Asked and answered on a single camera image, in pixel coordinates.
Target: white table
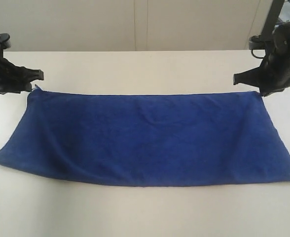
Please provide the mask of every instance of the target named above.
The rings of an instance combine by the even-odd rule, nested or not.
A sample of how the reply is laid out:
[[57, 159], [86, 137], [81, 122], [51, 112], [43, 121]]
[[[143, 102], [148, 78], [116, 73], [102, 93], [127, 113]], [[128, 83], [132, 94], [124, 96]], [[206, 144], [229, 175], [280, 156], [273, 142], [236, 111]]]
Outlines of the white table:
[[[232, 75], [259, 65], [248, 51], [10, 52], [40, 68], [45, 90], [189, 94], [253, 90]], [[0, 148], [27, 93], [0, 95]], [[264, 99], [290, 152], [290, 88]], [[0, 237], [290, 237], [290, 183], [128, 188], [58, 181], [0, 166]]]

